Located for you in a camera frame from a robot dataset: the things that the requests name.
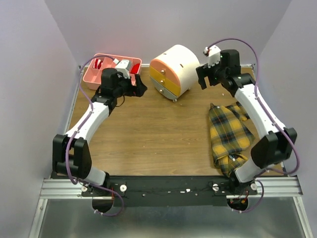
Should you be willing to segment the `white round drawer cabinet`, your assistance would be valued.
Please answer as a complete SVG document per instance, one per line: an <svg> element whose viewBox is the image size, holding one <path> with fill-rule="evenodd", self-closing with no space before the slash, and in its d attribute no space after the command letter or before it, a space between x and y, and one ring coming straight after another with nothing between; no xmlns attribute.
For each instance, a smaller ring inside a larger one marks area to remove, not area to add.
<svg viewBox="0 0 317 238"><path fill-rule="evenodd" d="M166 98L177 99L198 82L196 68L200 66L196 55L183 45L174 45L156 58L149 66L154 87Z"/></svg>

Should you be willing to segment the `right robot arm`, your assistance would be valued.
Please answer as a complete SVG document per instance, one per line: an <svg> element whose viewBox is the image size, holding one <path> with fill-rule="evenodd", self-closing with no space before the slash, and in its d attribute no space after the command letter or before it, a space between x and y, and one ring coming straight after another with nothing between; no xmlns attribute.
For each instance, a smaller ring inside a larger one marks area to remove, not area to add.
<svg viewBox="0 0 317 238"><path fill-rule="evenodd" d="M242 73L237 50L210 46L204 53L208 62L196 69L201 88L221 85L236 99L209 109L213 164L227 178L212 187L216 193L247 193L256 188L257 176L290 157L297 132L274 115L253 77Z"/></svg>

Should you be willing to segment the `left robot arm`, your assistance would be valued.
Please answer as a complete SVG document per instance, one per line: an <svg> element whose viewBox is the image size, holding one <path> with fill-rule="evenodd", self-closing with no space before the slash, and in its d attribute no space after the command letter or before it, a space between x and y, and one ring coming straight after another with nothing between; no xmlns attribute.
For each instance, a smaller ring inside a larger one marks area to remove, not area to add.
<svg viewBox="0 0 317 238"><path fill-rule="evenodd" d="M89 143L101 125L118 106L120 97L142 97L147 90L139 74L125 78L116 68L105 68L101 84L89 99L89 106L75 126L53 139L53 171L68 176L73 184L84 181L99 196L110 190L109 173L92 165Z"/></svg>

